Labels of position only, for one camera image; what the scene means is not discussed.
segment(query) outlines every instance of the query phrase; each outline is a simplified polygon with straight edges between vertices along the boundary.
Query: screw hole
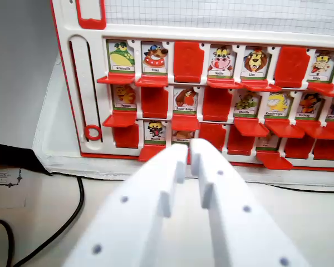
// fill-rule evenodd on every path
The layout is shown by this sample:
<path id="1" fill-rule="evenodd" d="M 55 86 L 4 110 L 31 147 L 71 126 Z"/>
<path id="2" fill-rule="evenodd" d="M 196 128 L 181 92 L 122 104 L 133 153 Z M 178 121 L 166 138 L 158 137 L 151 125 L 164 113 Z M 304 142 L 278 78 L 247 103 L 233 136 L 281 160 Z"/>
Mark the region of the screw hole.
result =
<path id="1" fill-rule="evenodd" d="M 289 261 L 287 258 L 280 258 L 279 263 L 281 263 L 282 266 L 288 266 Z"/>
<path id="2" fill-rule="evenodd" d="M 243 207 L 243 210 L 244 210 L 245 212 L 251 212 L 251 208 L 250 208 L 248 205 L 245 205 L 245 206 Z"/>
<path id="3" fill-rule="evenodd" d="M 93 254 L 99 254 L 101 252 L 101 249 L 102 249 L 101 245 L 98 244 L 93 247 L 92 252 Z"/>
<path id="4" fill-rule="evenodd" d="M 123 196 L 123 197 L 121 197 L 121 199 L 120 199 L 120 201 L 121 201 L 122 203 L 126 203 L 126 202 L 128 202 L 128 200 L 129 200 L 129 198 L 128 198 L 127 196 Z"/>

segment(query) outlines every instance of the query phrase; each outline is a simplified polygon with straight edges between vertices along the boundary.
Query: cartoon lion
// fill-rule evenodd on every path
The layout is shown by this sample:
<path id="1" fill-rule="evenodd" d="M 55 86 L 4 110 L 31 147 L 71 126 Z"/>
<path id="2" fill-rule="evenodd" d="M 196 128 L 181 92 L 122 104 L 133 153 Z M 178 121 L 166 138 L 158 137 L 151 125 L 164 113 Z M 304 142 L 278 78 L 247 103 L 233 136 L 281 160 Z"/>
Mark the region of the cartoon lion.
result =
<path id="1" fill-rule="evenodd" d="M 184 89 L 179 93 L 176 97 L 176 104 L 179 107 L 182 107 L 183 105 L 192 106 L 194 104 L 194 96 L 197 93 L 194 92 L 193 87 Z"/>
<path id="2" fill-rule="evenodd" d="M 270 111 L 277 110 L 279 112 L 284 112 L 288 108 L 287 94 L 270 93 L 267 106 L 269 106 Z"/>
<path id="3" fill-rule="evenodd" d="M 129 85 L 118 86 L 115 90 L 120 101 L 123 101 L 126 104 L 135 103 L 135 91 Z"/>
<path id="4" fill-rule="evenodd" d="M 330 53 L 321 51 L 317 56 L 316 62 L 312 65 L 312 73 L 319 75 L 319 73 L 326 72 L 330 68 L 328 63 L 330 60 Z"/>
<path id="5" fill-rule="evenodd" d="M 150 121 L 147 129 L 150 130 L 150 134 L 152 137 L 161 137 L 161 133 L 163 133 L 162 122 Z"/>
<path id="6" fill-rule="evenodd" d="M 245 68 L 249 72 L 257 72 L 267 65 L 267 55 L 261 48 L 254 49 L 247 57 L 245 57 Z"/>

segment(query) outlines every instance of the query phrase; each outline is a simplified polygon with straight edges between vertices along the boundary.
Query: character name label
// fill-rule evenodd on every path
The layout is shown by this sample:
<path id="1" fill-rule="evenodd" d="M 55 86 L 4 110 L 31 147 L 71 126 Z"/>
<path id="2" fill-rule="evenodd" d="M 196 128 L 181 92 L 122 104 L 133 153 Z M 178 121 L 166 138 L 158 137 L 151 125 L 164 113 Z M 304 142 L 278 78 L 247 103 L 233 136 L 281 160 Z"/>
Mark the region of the character name label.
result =
<path id="1" fill-rule="evenodd" d="M 116 103 L 116 107 L 136 108 L 136 104 Z"/>
<path id="2" fill-rule="evenodd" d="M 279 111 L 266 111 L 266 115 L 270 116 L 285 116 L 285 112 L 279 112 Z"/>
<path id="3" fill-rule="evenodd" d="M 234 113 L 235 114 L 251 114 L 251 115 L 254 115 L 255 111 L 254 110 L 237 110 L 237 109 L 235 109 Z"/>
<path id="4" fill-rule="evenodd" d="M 175 107 L 175 110 L 181 110 L 181 111 L 195 111 L 195 107 Z"/>
<path id="5" fill-rule="evenodd" d="M 209 71 L 209 75 L 217 75 L 217 76 L 231 76 L 230 71 Z"/>
<path id="6" fill-rule="evenodd" d="M 241 72 L 241 76 L 243 76 L 243 77 L 258 77 L 258 78 L 263 78 L 264 74 L 263 74 L 263 72 L 248 72 L 248 71 L 243 71 L 243 72 Z"/>
<path id="7" fill-rule="evenodd" d="M 144 67 L 144 71 L 145 72 L 162 72 L 162 73 L 165 73 L 167 72 L 167 69 L 166 68 L 150 68 L 150 67 Z"/>
<path id="8" fill-rule="evenodd" d="M 172 139 L 173 141 L 175 142 L 190 142 L 190 139 L 187 139 L 187 138 L 178 138 L 178 137 L 173 137 Z"/>
<path id="9" fill-rule="evenodd" d="M 309 80 L 313 80 L 313 81 L 328 81 L 328 77 L 327 76 L 309 75 L 308 79 Z"/>
<path id="10" fill-rule="evenodd" d="M 297 117 L 314 118 L 314 113 L 297 113 Z"/>
<path id="11" fill-rule="evenodd" d="M 113 65 L 112 69 L 114 71 L 135 71 L 135 67 L 133 67 L 133 66 L 118 66 L 118 65 Z"/>

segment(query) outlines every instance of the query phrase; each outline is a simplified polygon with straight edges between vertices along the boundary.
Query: cartoon cow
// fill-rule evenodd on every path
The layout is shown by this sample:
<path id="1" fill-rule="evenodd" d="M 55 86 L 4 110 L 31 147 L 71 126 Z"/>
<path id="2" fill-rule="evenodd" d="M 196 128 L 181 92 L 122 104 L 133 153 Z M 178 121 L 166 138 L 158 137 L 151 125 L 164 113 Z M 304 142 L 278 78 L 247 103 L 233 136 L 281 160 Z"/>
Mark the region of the cartoon cow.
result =
<path id="1" fill-rule="evenodd" d="M 231 71 L 233 67 L 231 66 L 232 60 L 230 59 L 230 52 L 226 46 L 221 46 L 213 53 L 214 57 L 208 71 Z"/>

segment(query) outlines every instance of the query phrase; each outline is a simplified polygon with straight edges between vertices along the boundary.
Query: white table surface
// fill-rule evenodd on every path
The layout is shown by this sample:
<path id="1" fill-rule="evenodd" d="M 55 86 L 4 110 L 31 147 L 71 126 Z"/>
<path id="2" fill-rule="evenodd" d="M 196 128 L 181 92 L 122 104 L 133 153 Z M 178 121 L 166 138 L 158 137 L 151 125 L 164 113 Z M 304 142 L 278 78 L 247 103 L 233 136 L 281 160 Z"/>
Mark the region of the white table surface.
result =
<path id="1" fill-rule="evenodd" d="M 29 172 L 24 208 L 0 209 L 16 238 L 14 262 L 51 236 L 75 210 L 79 200 L 75 177 Z M 83 180 L 86 200 L 75 225 L 25 266 L 61 266 L 96 214 L 100 204 L 121 181 Z M 312 266 L 334 266 L 334 194 L 296 192 L 262 184 L 248 184 L 280 228 Z M 178 185 L 171 219 L 163 227 L 158 266 L 213 266 L 208 216 L 199 208 L 198 181 Z M 0 258 L 5 233 L 0 230 Z"/>

